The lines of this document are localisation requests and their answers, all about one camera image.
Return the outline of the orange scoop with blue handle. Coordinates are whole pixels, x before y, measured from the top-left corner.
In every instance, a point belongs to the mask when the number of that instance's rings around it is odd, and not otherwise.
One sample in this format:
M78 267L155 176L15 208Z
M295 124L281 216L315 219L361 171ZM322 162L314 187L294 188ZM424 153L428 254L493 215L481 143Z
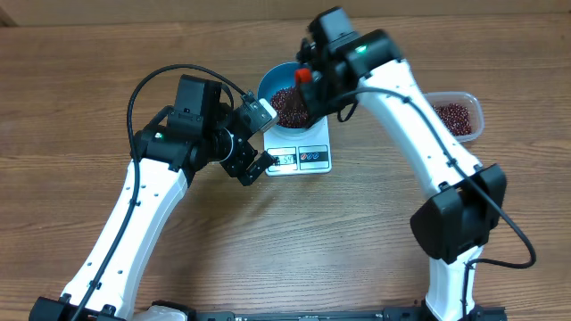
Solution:
M312 82L312 73L308 68L300 68L294 71L294 81L297 86Z

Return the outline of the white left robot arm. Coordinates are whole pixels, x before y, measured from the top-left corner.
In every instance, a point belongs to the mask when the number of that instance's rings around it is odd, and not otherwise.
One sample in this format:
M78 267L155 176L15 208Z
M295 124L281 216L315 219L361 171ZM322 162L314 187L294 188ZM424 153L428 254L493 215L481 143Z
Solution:
M135 312L137 291L162 229L210 162L251 185L275 157L248 142L277 123L265 99L248 92L242 104L223 103L229 83L181 76L174 104L161 109L140 131L130 132L132 160L112 213L84 265L59 299L40 297L32 320L193 320L184 305L156 300Z

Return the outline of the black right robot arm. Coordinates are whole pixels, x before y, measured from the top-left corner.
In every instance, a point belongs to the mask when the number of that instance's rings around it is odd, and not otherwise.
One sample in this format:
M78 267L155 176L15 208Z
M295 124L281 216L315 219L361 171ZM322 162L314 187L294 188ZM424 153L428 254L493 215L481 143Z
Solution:
M361 35L341 7L309 25L296 58L310 69L296 82L315 122L361 105L379 121L412 168L425 203L410 219L429 258L429 289L421 307L385 313L386 320L504 320L503 308L473 299L476 259L499 221L507 181L484 168L427 101L399 47L381 30Z

